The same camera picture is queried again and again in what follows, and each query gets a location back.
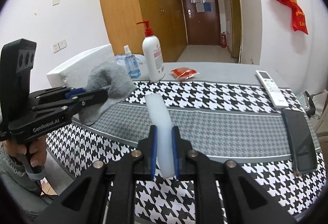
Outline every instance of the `styrofoam box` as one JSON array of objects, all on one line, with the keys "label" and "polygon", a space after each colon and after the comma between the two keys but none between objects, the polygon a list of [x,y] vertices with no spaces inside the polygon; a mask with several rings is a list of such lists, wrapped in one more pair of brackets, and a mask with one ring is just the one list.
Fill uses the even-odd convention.
[{"label": "styrofoam box", "polygon": [[103,62],[115,62],[111,44],[84,51],[47,73],[52,88],[60,86],[85,87],[91,70]]}]

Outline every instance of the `human hand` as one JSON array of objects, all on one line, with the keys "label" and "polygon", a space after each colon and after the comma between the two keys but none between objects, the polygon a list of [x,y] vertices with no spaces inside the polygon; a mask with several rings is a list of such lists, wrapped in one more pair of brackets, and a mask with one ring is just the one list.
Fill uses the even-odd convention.
[{"label": "human hand", "polygon": [[[46,162],[47,158],[47,144],[46,144],[47,136],[44,135],[38,138],[36,141],[32,142],[30,145],[30,154],[34,154],[31,158],[31,166],[42,166]],[[25,145],[19,145],[14,140],[6,140],[3,142],[5,151],[8,155],[16,158],[18,161],[21,161],[19,158],[19,154],[26,154]]]}]

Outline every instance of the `white foam block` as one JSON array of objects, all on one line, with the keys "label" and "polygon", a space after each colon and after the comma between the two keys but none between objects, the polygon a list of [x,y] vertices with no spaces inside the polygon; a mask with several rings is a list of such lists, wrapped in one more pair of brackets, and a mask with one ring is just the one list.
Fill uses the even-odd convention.
[{"label": "white foam block", "polygon": [[103,62],[115,63],[111,44],[84,51],[47,73],[51,87],[85,87],[91,70]]},{"label": "white foam block", "polygon": [[160,94],[145,96],[150,120],[157,126],[157,159],[164,179],[175,175],[172,147],[172,121]]}]

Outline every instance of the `white remote control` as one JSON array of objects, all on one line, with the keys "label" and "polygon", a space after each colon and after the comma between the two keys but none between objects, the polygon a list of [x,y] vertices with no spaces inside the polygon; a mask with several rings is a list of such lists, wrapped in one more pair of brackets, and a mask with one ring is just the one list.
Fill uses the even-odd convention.
[{"label": "white remote control", "polygon": [[264,88],[268,92],[268,95],[273,103],[273,106],[277,109],[287,108],[289,105],[283,96],[282,92],[280,91],[279,87],[270,77],[267,72],[263,71],[256,71],[258,78],[262,82]]}]

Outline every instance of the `black and white houndstooth pattern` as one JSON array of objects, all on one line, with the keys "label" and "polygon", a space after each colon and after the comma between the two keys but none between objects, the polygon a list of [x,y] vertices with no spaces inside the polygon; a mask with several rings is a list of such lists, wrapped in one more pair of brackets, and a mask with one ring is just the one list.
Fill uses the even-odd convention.
[{"label": "black and white houndstooth pattern", "polygon": [[[96,160],[116,161],[134,150],[74,124],[50,133],[47,144],[76,177]],[[240,165],[291,215],[297,215],[315,201],[325,185],[322,153],[317,154],[317,159],[318,169],[302,177],[293,175],[291,160]],[[157,169],[154,181],[137,183],[135,214],[155,223],[195,223],[193,183],[164,180]]]},{"label": "black and white houndstooth pattern", "polygon": [[[166,106],[212,110],[277,113],[263,86],[210,82],[134,82],[137,90],[125,101],[145,104],[145,95],[159,93]],[[290,89],[281,89],[289,108],[303,111]]]}]

